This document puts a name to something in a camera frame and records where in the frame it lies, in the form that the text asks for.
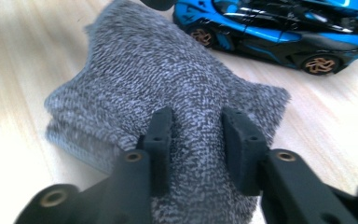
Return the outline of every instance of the knit fabric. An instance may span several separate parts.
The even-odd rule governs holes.
[[[173,23],[128,0],[111,3],[88,32],[84,69],[45,102],[48,140],[109,174],[153,112],[169,106],[171,192],[153,198],[154,223],[248,223],[256,198],[240,195],[227,173],[221,109],[246,113],[271,144],[289,94],[235,76]]]

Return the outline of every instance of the screw hole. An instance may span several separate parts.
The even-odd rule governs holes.
[[[40,205],[43,207],[53,207],[65,202],[68,198],[68,193],[64,189],[55,189],[45,194],[40,200]]]
[[[282,161],[295,161],[296,157],[288,152],[280,152],[277,154],[277,157]]]
[[[258,137],[257,137],[257,136],[251,136],[249,139],[250,139],[251,141],[257,141],[257,140],[258,140]]]
[[[135,161],[139,161],[141,158],[142,155],[140,153],[132,152],[126,156],[126,161],[135,162]]]
[[[331,214],[328,214],[328,213],[323,213],[321,215],[321,218],[325,223],[328,223],[328,224],[340,224],[341,223],[337,217],[335,217]]]

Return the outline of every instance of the toy car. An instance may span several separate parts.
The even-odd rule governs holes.
[[[205,47],[312,75],[358,59],[358,0],[178,0],[173,21]]]

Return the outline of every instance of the light wood surface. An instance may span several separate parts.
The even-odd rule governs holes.
[[[46,141],[50,115],[43,103],[83,68],[88,49],[83,29],[108,3],[0,1],[0,223],[12,223],[49,185],[71,183],[86,189],[104,178]],[[171,10],[160,13],[171,19]],[[337,75],[313,77],[212,53],[240,77],[289,90],[292,101],[273,147],[302,155],[325,183],[356,191],[358,61]]]

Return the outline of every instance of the car wheel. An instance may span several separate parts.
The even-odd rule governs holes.
[[[339,59],[331,55],[316,55],[302,63],[301,68],[308,74],[315,76],[327,75],[336,71]]]
[[[191,27],[187,33],[206,48],[210,48],[214,44],[214,33],[205,27]]]

